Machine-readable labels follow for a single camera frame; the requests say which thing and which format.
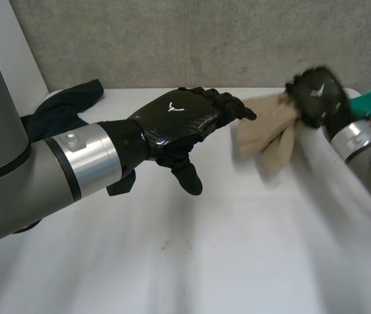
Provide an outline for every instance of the silver metal ring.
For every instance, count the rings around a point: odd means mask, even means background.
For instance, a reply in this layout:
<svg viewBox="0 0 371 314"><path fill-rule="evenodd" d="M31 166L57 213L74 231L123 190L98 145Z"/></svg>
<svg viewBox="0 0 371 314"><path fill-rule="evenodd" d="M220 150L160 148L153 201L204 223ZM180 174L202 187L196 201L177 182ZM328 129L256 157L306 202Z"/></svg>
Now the silver metal ring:
<svg viewBox="0 0 371 314"><path fill-rule="evenodd" d="M371 145L371 126L366 120L355 121L340 130L330 144L346 161L359 149Z"/></svg>
<svg viewBox="0 0 371 314"><path fill-rule="evenodd" d="M120 158L101 126L90 124L53 138L71 164L83 198L121 180Z"/></svg>

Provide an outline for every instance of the robotic hand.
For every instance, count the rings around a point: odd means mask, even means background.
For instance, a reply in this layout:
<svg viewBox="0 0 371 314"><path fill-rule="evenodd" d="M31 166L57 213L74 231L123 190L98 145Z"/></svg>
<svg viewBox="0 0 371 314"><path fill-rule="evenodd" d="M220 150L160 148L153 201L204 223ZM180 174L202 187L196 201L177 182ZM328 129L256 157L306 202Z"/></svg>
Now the robotic hand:
<svg viewBox="0 0 371 314"><path fill-rule="evenodd" d="M156 160L159 166L170 168L184 190L199 195L203 187L189 153L196 143L216 129L242 118L255 120L256 114L228 93L179 88L145 105L123 124L137 124L141 138L147 142L146 147L141 145L136 150L137 156ZM111 136L118 134L116 126L119 123L102 122L100 125Z"/></svg>

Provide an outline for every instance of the dark cloth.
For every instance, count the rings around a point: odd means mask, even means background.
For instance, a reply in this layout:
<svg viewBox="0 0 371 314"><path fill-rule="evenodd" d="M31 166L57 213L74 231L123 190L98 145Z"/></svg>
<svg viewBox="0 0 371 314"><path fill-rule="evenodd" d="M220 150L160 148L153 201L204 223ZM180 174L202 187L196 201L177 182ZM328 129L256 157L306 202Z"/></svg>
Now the dark cloth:
<svg viewBox="0 0 371 314"><path fill-rule="evenodd" d="M78 117L94 106L104 90L99 80L62 90L44 100L37 110L21 117L31 143L88 125Z"/></svg>

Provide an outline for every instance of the button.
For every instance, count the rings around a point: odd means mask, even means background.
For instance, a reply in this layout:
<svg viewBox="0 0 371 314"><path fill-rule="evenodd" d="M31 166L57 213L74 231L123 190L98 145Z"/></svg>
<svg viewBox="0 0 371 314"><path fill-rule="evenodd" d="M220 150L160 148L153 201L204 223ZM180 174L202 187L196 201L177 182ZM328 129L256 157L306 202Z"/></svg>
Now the button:
<svg viewBox="0 0 371 314"><path fill-rule="evenodd" d="M68 133L65 135L66 143L69 145L74 145L79 142L78 135L76 133Z"/></svg>

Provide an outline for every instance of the white logo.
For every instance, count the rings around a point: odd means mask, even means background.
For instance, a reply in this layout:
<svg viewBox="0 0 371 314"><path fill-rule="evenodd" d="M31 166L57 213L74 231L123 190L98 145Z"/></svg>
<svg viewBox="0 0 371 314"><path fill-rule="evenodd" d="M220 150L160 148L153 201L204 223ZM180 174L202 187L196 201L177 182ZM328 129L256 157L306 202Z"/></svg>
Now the white logo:
<svg viewBox="0 0 371 314"><path fill-rule="evenodd" d="M320 90L312 90L310 96L321 97L323 95L323 89L325 88L325 84L322 84Z"/></svg>
<svg viewBox="0 0 371 314"><path fill-rule="evenodd" d="M172 106L172 103L169 104L169 109L168 112L171 111L184 111L185 109L176 109L175 107Z"/></svg>

